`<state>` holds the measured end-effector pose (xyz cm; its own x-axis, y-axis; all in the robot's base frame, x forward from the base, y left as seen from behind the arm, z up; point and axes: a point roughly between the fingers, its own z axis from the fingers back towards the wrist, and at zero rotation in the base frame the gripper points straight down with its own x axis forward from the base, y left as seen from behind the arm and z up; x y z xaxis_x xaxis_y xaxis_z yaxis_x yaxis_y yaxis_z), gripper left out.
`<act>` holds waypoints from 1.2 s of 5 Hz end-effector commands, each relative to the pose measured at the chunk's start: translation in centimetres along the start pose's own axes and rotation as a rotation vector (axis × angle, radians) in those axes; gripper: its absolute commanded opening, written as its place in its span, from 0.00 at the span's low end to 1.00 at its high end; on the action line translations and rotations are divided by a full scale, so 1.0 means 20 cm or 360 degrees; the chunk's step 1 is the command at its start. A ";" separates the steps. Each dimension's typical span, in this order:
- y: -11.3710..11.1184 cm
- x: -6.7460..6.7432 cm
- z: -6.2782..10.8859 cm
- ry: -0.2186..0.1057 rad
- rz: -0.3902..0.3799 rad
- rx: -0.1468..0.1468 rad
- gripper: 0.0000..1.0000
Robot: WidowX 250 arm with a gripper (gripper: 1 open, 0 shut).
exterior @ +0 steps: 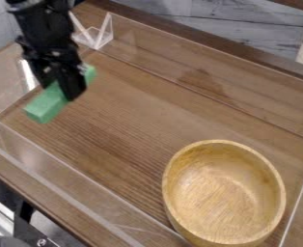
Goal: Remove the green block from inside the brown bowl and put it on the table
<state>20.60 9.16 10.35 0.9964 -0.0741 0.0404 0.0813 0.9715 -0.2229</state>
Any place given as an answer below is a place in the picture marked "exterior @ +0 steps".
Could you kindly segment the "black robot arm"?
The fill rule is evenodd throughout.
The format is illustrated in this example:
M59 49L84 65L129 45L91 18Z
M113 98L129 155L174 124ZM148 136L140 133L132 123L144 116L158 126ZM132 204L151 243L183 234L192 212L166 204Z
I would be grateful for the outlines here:
M20 35L17 43L31 70L47 89L53 82L68 101L87 90L68 0L5 0Z

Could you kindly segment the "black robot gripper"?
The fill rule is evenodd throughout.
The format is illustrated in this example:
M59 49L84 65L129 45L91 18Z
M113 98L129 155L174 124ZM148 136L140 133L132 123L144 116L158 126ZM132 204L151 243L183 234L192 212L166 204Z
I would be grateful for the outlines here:
M71 38L32 42L25 35L19 35L17 43L41 87L47 89L56 77L65 99L73 101L87 91L76 42Z

